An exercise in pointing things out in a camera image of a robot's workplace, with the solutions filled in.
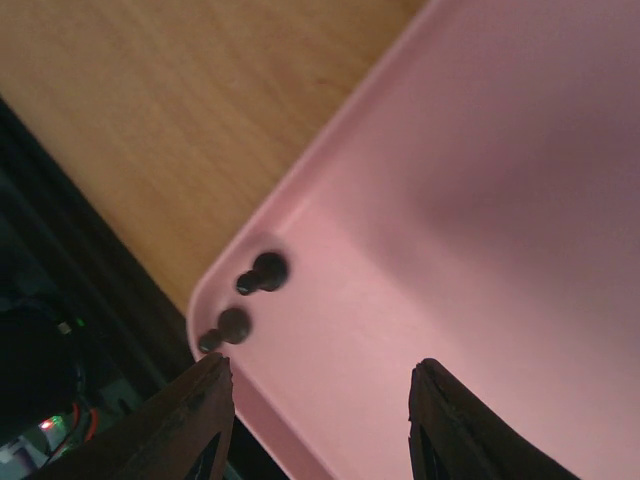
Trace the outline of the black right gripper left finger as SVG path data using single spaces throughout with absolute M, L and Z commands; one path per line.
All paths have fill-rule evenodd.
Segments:
M 203 357 L 111 429 L 47 466 L 49 479 L 221 479 L 235 416 L 229 359 Z

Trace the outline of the black pawn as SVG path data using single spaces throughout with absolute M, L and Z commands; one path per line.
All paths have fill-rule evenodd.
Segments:
M 251 330 L 251 318 L 246 310 L 228 308 L 220 313 L 216 326 L 199 337 L 198 349 L 202 353 L 209 353 L 225 343 L 241 344 L 249 337 Z
M 263 252 L 256 257 L 252 267 L 237 278 L 235 290 L 243 296 L 258 291 L 274 292 L 287 282 L 288 277 L 286 258 L 278 252 Z

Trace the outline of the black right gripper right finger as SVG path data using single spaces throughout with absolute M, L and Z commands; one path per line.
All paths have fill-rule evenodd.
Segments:
M 415 479 L 574 479 L 441 363 L 412 372 L 409 447 Z

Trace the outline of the pink plastic tray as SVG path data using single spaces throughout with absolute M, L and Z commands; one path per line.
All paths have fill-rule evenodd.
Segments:
M 263 252 L 287 282 L 248 296 Z M 639 475 L 639 5 L 432 1 L 189 304 L 224 307 L 243 423 L 293 479 L 411 477 L 434 358 L 584 479 Z

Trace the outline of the black aluminium frame rail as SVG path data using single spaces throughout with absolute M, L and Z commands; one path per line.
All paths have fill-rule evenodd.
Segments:
M 1 449 L 31 479 L 203 357 L 185 320 L 18 117 L 1 110 Z M 282 470 L 234 416 L 221 479 Z

